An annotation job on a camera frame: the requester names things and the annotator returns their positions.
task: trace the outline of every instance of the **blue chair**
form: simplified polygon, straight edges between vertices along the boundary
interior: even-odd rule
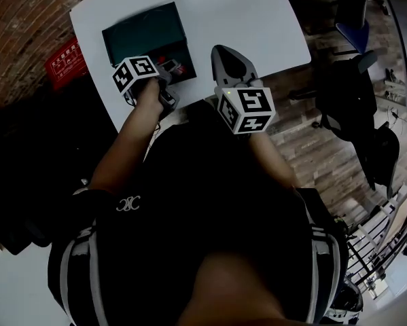
[[[360,53],[366,52],[369,24],[365,19],[368,0],[339,0],[334,27]]]

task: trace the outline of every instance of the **wall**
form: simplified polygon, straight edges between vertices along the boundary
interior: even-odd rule
[[[69,326],[48,289],[50,248],[29,246],[0,257],[0,326]]]
[[[407,326],[407,291],[360,324],[362,326]]]

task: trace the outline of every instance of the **logo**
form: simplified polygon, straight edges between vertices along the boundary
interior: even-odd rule
[[[136,200],[141,199],[140,196],[136,196],[136,197],[128,197],[125,199],[122,199],[120,201],[120,206],[123,205],[123,208],[119,209],[119,207],[116,208],[117,211],[129,211],[129,210],[138,210],[140,209],[140,205],[137,203],[134,203]]]

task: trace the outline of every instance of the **red sign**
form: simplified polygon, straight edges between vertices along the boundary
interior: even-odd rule
[[[45,68],[55,90],[67,85],[72,79],[87,73],[87,64],[76,37],[49,58]]]

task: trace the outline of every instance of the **floor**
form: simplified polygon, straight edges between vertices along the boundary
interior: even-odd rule
[[[319,29],[331,26],[336,11],[335,6],[331,5],[332,0],[290,2],[304,30],[310,31],[311,26]],[[309,8],[312,3],[316,3],[313,9]],[[383,96],[386,68],[393,69],[398,79],[404,79],[399,41],[391,17],[382,13],[376,1],[368,3],[366,18],[370,23],[369,48],[378,54],[378,62],[369,69],[370,77],[375,94]],[[385,203],[385,198],[370,189],[351,143],[340,140],[324,128],[312,128],[312,122],[321,118],[315,108],[315,100],[291,101],[287,97],[291,90],[314,86],[317,74],[325,71],[336,59],[353,56],[336,58],[332,51],[352,47],[336,31],[315,36],[305,33],[304,36],[312,62],[264,78],[265,85],[272,90],[277,109],[277,118],[267,132],[294,168],[302,187],[316,188],[331,214],[345,215],[348,225],[355,225],[367,218],[376,205]],[[407,120],[406,113],[398,114]],[[177,111],[163,121],[161,131],[184,119],[183,111]],[[397,190],[403,183],[407,184],[407,123],[401,120],[396,122],[388,105],[379,105],[374,119],[376,128],[389,121],[400,140],[400,159],[393,182],[393,189]]]

